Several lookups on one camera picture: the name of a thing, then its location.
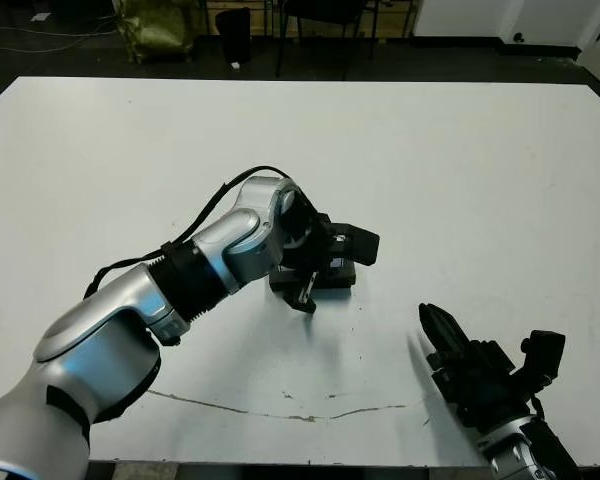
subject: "trash can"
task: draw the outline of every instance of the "trash can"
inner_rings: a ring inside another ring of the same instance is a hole
[[[227,62],[233,65],[251,60],[251,11],[248,8],[220,12],[216,15],[216,28]]]

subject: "chair leg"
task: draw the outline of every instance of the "chair leg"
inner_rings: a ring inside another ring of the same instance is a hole
[[[413,2],[409,2],[409,6],[407,7],[407,13],[404,16],[404,25],[402,26],[402,38],[407,34],[407,25],[409,25],[409,19],[411,18],[411,7],[413,6]]]
[[[342,81],[344,82],[347,79],[347,74],[349,73],[349,65],[351,64],[351,57],[353,57],[353,53],[356,50],[356,46],[358,45],[358,31],[360,30],[360,20],[362,19],[362,14],[356,18],[355,26],[353,27],[353,38],[351,40],[351,48],[349,51],[349,56],[347,57],[347,63],[344,68],[344,72],[342,73]]]
[[[211,36],[211,24],[209,22],[209,5],[207,4],[207,0],[200,0],[200,6],[204,11],[204,22],[207,25],[207,36]]]
[[[284,37],[287,35],[287,24],[289,15],[280,12],[280,50],[278,51],[278,65],[276,66],[276,77],[280,76],[282,70],[282,55],[284,54]]]
[[[373,6],[373,28],[371,29],[371,48],[369,48],[369,60],[373,60],[373,47],[376,43],[376,29],[378,27],[378,6],[380,0],[376,0]]]

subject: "white table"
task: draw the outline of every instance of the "white table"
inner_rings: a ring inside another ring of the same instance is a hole
[[[163,349],[160,394],[93,428],[94,459],[479,465],[424,361],[429,301],[517,364],[532,329],[566,334],[541,399],[600,464],[600,99],[584,86],[18,79],[0,97],[0,394],[98,267],[175,237],[256,164],[379,233],[377,264],[310,321],[264,281],[221,303]]]

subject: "black chair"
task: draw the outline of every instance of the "black chair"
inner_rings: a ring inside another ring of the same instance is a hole
[[[373,44],[376,38],[376,25],[378,22],[378,4],[375,0],[373,8],[373,29],[371,32],[371,49],[369,58],[373,57]],[[318,22],[334,23],[342,25],[342,38],[344,38],[347,25],[353,24],[353,41],[358,38],[360,19],[366,9],[367,0],[278,0],[280,9],[280,51],[278,52],[278,63],[276,66],[276,77],[280,76],[282,69],[282,56],[284,55],[285,36],[289,17],[296,17],[298,22],[298,38],[302,40],[302,19],[315,20]],[[347,57],[342,79],[345,80],[349,71],[349,63],[353,48]]]

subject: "green bag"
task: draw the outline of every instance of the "green bag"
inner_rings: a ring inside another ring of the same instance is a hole
[[[118,0],[118,30],[131,62],[188,54],[201,18],[198,0]]]

